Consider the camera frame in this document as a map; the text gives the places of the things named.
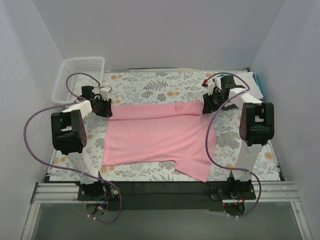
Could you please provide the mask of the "pink t shirt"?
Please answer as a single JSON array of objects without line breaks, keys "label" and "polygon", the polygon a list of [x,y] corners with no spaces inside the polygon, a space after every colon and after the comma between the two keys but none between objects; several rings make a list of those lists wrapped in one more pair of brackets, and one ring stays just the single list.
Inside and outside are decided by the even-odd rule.
[{"label": "pink t shirt", "polygon": [[176,170],[206,182],[212,164],[205,149],[211,118],[202,110],[200,100],[113,106],[102,166],[174,161]]}]

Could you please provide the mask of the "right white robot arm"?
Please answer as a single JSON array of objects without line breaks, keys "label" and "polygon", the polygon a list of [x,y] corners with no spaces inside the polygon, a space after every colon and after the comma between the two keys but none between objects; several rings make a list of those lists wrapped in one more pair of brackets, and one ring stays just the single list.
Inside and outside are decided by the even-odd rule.
[{"label": "right white robot arm", "polygon": [[212,200],[236,200],[256,197],[252,178],[256,160],[263,147],[274,137],[274,105],[264,102],[262,96],[254,93],[258,88],[253,76],[245,80],[229,72],[218,72],[207,77],[202,86],[207,92],[203,95],[202,114],[213,114],[215,117],[227,104],[241,110],[239,136],[241,146],[235,166],[226,167],[230,175],[226,181],[208,187]]}]

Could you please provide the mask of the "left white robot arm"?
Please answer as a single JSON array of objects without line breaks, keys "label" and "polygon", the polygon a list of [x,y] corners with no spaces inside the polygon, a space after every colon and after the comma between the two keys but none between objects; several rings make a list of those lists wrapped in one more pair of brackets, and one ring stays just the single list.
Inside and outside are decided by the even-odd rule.
[{"label": "left white robot arm", "polygon": [[109,98],[109,86],[103,86],[98,93],[94,92],[93,86],[83,86],[79,103],[76,103],[62,112],[51,115],[52,143],[55,150],[60,151],[79,170],[80,186],[85,195],[101,200],[106,196],[106,187],[100,180],[99,171],[94,167],[86,151],[87,133],[85,118],[90,113],[97,116],[111,117],[111,103]]}]

